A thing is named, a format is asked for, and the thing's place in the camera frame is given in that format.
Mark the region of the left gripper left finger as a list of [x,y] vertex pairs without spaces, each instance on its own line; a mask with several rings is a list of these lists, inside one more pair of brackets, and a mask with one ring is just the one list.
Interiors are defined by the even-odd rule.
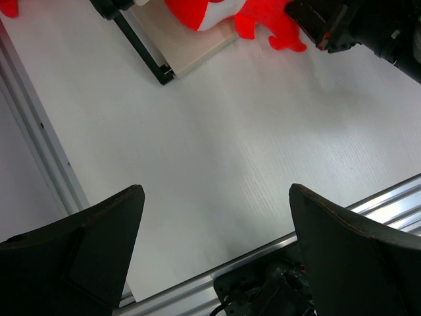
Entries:
[[1,243],[2,315],[112,315],[145,193],[132,185],[90,208]]

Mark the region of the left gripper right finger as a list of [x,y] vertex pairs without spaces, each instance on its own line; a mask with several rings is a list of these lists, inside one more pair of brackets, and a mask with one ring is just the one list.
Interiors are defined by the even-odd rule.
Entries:
[[301,184],[289,204],[318,315],[419,315],[420,237]]

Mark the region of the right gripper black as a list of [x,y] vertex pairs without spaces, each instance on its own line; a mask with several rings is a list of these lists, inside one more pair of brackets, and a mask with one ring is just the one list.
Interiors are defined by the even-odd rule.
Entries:
[[291,1],[285,13],[319,50],[338,53],[360,44],[420,81],[419,1]]

